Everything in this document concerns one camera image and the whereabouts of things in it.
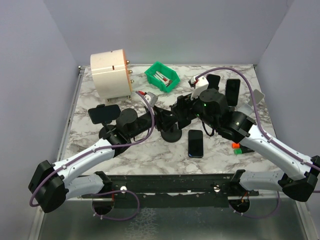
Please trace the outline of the black tripod phone stand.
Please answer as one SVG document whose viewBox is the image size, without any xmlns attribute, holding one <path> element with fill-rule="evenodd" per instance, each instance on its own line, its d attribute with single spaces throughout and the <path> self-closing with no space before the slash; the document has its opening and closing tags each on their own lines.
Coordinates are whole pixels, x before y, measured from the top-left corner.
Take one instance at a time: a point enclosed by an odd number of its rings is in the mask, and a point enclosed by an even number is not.
<svg viewBox="0 0 320 240">
<path fill-rule="evenodd" d="M 165 140 L 166 142 L 175 143 L 181 139 L 182 130 L 178 129 L 178 122 L 176 122 L 170 130 L 166 132 L 160 131 L 160 134 L 163 140 Z"/>
</svg>

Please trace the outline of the black phone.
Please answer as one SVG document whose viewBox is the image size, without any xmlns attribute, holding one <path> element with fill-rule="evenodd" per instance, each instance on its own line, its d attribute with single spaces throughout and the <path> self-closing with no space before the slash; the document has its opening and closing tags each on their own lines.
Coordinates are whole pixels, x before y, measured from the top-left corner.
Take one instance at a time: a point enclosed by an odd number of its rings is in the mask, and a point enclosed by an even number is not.
<svg viewBox="0 0 320 240">
<path fill-rule="evenodd" d="M 202 158 L 204 156 L 203 132 L 191 129 L 188 131 L 188 156 Z"/>
</svg>

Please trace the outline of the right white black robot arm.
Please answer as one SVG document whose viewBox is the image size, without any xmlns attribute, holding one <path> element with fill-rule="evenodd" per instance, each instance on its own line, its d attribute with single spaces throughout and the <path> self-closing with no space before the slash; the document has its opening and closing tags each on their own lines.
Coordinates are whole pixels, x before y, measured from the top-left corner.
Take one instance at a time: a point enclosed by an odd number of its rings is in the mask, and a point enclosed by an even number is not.
<svg viewBox="0 0 320 240">
<path fill-rule="evenodd" d="M 216 89 L 204 90 L 198 98 L 181 95 L 170 108 L 177 117 L 179 129 L 198 118 L 224 139 L 255 151 L 279 168 L 273 172 L 238 170 L 229 184 L 234 195 L 271 190 L 306 202 L 314 192 L 320 173 L 319 156 L 304 155 L 268 136 L 254 119 L 230 107 L 226 96 Z"/>
</svg>

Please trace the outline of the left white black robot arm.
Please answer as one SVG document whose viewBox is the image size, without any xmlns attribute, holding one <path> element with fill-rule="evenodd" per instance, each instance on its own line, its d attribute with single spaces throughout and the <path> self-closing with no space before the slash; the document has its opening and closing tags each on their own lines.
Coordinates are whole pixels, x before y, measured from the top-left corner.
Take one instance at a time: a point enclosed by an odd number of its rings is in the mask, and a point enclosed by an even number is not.
<svg viewBox="0 0 320 240">
<path fill-rule="evenodd" d="M 168 132 L 178 121 L 172 111 L 157 106 L 147 107 L 145 114 L 138 116 L 132 108 L 121 110 L 116 104 L 102 104 L 89 109 L 88 114 L 93 124 L 103 125 L 99 140 L 64 160 L 39 163 L 28 185 L 32 193 L 30 206 L 50 213 L 70 198 L 89 194 L 106 197 L 112 184 L 105 173 L 82 174 L 142 144 L 153 130 Z"/>
</svg>

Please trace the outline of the purple phone on round stand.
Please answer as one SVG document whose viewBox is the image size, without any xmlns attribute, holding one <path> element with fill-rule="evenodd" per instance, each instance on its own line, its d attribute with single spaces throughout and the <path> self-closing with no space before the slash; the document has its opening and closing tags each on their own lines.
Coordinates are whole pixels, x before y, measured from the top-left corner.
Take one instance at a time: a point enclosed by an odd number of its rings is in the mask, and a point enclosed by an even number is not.
<svg viewBox="0 0 320 240">
<path fill-rule="evenodd" d="M 216 89 L 217 91 L 219 90 L 219 83 L 221 80 L 221 77 L 219 75 L 208 74 L 206 76 L 206 79 L 208 81 L 208 89 Z"/>
</svg>

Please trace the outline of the dark phone on brown stand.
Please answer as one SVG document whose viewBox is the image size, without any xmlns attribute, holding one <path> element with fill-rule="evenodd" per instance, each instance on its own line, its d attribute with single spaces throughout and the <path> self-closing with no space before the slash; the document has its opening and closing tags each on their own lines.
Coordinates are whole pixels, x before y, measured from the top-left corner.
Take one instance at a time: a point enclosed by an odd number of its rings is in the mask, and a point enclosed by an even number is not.
<svg viewBox="0 0 320 240">
<path fill-rule="evenodd" d="M 238 104 L 241 80 L 230 78 L 226 81 L 225 97 L 230 107 L 236 107 Z"/>
</svg>

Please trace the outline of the left black phone stand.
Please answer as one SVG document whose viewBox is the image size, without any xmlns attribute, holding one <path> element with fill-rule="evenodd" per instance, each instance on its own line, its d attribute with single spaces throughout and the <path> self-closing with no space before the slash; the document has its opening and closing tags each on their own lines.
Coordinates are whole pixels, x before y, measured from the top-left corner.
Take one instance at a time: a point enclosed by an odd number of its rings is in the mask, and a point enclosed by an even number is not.
<svg viewBox="0 0 320 240">
<path fill-rule="evenodd" d="M 116 129 L 114 124 L 111 122 L 103 123 L 103 127 L 100 129 L 98 133 L 99 139 L 108 139 L 111 136 L 111 133 Z"/>
</svg>

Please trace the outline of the phone on left stand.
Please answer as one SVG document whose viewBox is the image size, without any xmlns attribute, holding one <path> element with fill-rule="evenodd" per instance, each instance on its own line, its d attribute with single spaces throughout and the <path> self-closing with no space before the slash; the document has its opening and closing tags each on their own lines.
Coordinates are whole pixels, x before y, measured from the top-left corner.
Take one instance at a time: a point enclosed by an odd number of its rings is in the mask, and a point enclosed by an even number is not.
<svg viewBox="0 0 320 240">
<path fill-rule="evenodd" d="M 121 110 L 117 104 L 113 105 L 98 105 L 95 108 L 88 110 L 89 117 L 93 124 L 110 123 L 120 116 Z"/>
</svg>

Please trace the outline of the white markers in bin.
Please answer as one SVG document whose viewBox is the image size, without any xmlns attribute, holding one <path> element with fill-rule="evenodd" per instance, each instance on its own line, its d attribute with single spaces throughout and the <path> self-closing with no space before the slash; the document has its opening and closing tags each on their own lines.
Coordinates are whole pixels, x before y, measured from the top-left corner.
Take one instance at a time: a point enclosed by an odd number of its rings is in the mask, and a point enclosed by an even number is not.
<svg viewBox="0 0 320 240">
<path fill-rule="evenodd" d="M 161 81 L 166 87 L 168 87 L 170 84 L 173 83 L 173 81 L 169 78 L 167 78 L 165 75 L 163 75 L 161 72 L 156 71 L 153 75 L 156 79 Z"/>
</svg>

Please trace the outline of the green plastic bin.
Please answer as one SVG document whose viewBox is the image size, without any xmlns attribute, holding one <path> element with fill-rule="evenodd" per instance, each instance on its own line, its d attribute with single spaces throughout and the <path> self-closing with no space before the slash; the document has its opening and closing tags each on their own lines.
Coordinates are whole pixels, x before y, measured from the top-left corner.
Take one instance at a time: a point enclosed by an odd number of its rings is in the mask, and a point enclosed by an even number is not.
<svg viewBox="0 0 320 240">
<path fill-rule="evenodd" d="M 156 61 L 144 73 L 148 83 L 164 93 L 170 93 L 180 82 L 178 74 L 159 61 Z"/>
</svg>

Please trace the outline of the orange cap marker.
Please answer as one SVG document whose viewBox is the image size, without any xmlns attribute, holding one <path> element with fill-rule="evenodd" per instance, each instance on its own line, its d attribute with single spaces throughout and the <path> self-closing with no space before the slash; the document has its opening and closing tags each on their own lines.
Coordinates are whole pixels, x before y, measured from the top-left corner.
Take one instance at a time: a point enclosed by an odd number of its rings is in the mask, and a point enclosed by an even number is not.
<svg viewBox="0 0 320 240">
<path fill-rule="evenodd" d="M 232 144 L 231 144 L 231 147 L 232 147 L 233 149 L 239 149 L 239 148 L 241 148 L 242 146 L 241 146 L 241 144 L 239 144 L 239 143 L 232 143 Z"/>
</svg>

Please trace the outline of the green cap marker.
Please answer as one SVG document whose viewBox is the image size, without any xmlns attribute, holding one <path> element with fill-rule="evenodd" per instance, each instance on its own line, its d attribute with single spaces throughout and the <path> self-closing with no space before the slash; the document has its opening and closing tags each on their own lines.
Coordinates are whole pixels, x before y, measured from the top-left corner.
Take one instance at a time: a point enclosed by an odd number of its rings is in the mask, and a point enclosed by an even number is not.
<svg viewBox="0 0 320 240">
<path fill-rule="evenodd" d="M 233 150 L 235 155 L 242 155 L 242 154 L 247 154 L 247 153 L 253 153 L 254 150 L 247 148 L 247 147 L 240 147 L 240 148 L 235 148 Z"/>
</svg>

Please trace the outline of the cream cylindrical drum device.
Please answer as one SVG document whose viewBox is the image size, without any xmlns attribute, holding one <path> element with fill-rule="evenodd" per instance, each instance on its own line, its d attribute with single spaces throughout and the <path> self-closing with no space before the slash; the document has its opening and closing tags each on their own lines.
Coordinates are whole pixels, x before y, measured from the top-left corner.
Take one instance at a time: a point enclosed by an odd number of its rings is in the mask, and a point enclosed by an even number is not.
<svg viewBox="0 0 320 240">
<path fill-rule="evenodd" d="M 123 49 L 92 54 L 90 68 L 95 89 L 101 99 L 109 100 L 132 94 L 130 71 Z"/>
</svg>

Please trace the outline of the black front mounting rail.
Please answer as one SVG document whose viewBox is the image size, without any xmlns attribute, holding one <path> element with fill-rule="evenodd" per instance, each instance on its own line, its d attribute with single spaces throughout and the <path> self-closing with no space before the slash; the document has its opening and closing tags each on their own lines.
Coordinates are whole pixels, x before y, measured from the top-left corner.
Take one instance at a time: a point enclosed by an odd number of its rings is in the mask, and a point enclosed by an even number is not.
<svg viewBox="0 0 320 240">
<path fill-rule="evenodd" d="M 244 189 L 237 173 L 108 175 L 99 193 L 106 193 L 118 209 L 135 208 L 227 208 L 228 198 L 258 196 Z"/>
</svg>

